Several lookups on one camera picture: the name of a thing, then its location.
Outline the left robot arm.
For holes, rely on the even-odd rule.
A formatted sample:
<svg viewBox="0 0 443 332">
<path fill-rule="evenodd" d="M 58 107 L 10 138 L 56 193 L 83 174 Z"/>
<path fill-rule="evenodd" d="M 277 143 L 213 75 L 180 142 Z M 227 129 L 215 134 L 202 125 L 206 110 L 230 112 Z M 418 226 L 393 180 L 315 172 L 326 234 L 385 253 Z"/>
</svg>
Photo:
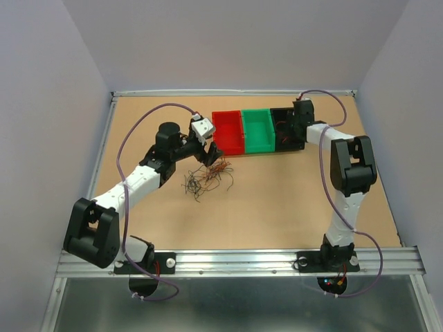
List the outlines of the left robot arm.
<svg viewBox="0 0 443 332">
<path fill-rule="evenodd" d="M 187 136 L 175 122 L 160 124 L 155 143 L 129 175 L 100 196 L 74 203 L 63 249 L 99 268 L 126 254 L 120 222 L 128 222 L 130 209 L 170 179 L 180 160 L 194 157 L 211 166 L 222 155 L 215 142 L 206 142 L 215 131 L 207 118 L 191 120 Z"/>
</svg>

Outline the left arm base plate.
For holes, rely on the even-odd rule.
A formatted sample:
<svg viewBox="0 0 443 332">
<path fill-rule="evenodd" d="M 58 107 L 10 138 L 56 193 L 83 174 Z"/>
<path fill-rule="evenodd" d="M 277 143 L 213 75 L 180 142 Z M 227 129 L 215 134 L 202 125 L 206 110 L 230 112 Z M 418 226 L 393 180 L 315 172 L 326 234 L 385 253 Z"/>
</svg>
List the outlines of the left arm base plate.
<svg viewBox="0 0 443 332">
<path fill-rule="evenodd" d="M 156 275 L 175 274 L 175 262 L 177 254 L 175 252 L 151 252 L 146 253 L 136 265 L 147 272 Z M 115 275 L 141 275 L 142 272 L 134 267 L 129 261 L 124 260 L 120 266 L 114 266 Z"/>
</svg>

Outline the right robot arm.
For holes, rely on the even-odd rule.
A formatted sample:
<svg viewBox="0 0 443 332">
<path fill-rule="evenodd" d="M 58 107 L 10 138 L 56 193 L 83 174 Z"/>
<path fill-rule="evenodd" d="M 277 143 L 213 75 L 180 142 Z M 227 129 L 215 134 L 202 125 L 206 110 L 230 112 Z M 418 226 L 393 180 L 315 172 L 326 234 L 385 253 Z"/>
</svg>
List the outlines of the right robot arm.
<svg viewBox="0 0 443 332">
<path fill-rule="evenodd" d="M 363 199 L 377 181 L 371 139 L 346 134 L 330 124 L 316 121 L 314 105 L 304 97 L 293 102 L 293 111 L 288 119 L 298 138 L 318 146 L 324 190 L 327 189 L 327 181 L 323 152 L 330 152 L 329 178 L 335 189 L 335 196 L 326 193 L 334 213 L 320 249 L 297 252 L 297 269 L 302 273 L 332 273 L 342 267 L 358 271 L 354 252 L 356 221 Z"/>
</svg>

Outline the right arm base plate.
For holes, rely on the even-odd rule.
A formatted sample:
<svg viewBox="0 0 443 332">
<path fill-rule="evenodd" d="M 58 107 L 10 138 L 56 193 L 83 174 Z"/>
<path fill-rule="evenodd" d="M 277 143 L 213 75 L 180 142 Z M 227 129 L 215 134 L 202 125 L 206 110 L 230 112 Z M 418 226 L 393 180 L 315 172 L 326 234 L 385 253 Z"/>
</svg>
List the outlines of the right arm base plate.
<svg viewBox="0 0 443 332">
<path fill-rule="evenodd" d="M 297 269 L 301 273 L 338 273 L 344 269 L 348 273 L 360 271 L 360 265 L 351 264 L 352 256 L 322 253 L 319 250 L 302 250 L 296 253 Z"/>
</svg>

